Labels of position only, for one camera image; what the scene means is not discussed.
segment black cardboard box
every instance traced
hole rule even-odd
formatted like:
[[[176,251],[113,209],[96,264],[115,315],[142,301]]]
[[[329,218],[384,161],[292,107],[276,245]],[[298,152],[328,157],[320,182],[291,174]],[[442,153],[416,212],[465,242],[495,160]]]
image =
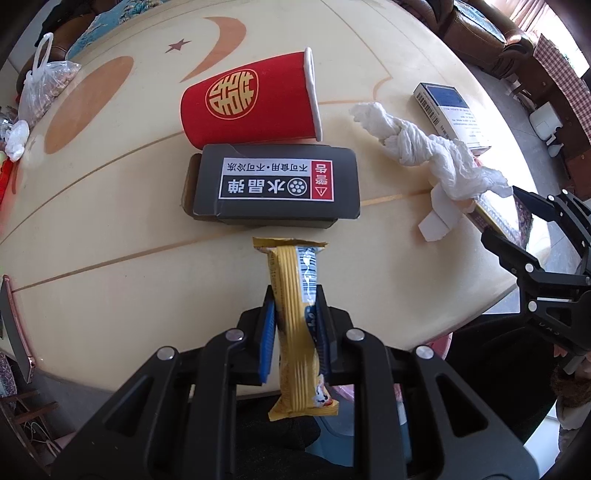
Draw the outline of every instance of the black cardboard box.
[[[207,145],[200,161],[194,156],[191,163],[193,168],[199,163],[192,211],[196,219],[328,228],[339,218],[355,219],[360,213],[357,162],[348,148]],[[194,182],[190,177],[191,172],[186,190]]]

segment black pants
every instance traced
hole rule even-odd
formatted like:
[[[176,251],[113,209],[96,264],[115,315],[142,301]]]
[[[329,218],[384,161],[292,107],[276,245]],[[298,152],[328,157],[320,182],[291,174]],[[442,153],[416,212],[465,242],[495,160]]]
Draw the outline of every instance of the black pants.
[[[458,330],[447,361],[524,443],[556,400],[553,346],[511,317],[482,316]],[[269,422],[276,399],[238,403],[237,479],[354,478],[353,469],[304,451],[320,435],[313,418]]]

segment yellow snack wrapper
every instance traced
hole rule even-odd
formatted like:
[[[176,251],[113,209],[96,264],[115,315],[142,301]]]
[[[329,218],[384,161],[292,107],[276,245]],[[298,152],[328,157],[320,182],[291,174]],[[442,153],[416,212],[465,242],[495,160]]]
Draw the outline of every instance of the yellow snack wrapper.
[[[252,243],[267,254],[281,346],[281,397],[269,420],[336,415],[339,402],[324,386],[308,327],[316,319],[316,253],[327,244],[290,238],[253,238]]]

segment red warning label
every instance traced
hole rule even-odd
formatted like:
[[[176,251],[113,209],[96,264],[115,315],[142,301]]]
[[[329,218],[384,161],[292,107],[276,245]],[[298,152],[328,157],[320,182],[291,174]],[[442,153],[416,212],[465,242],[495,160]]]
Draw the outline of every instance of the red warning label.
[[[332,160],[312,160],[312,200],[334,202]]]

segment star pattern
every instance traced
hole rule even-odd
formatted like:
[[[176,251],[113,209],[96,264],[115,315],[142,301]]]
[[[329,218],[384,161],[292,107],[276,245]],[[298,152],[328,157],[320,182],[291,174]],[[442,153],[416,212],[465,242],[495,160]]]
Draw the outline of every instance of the star pattern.
[[[172,43],[169,45],[170,48],[166,51],[166,53],[168,53],[169,51],[173,51],[173,50],[181,51],[181,48],[183,48],[183,46],[185,46],[187,43],[191,43],[191,40],[185,41],[184,39],[182,39],[181,41],[178,41],[176,43]]]

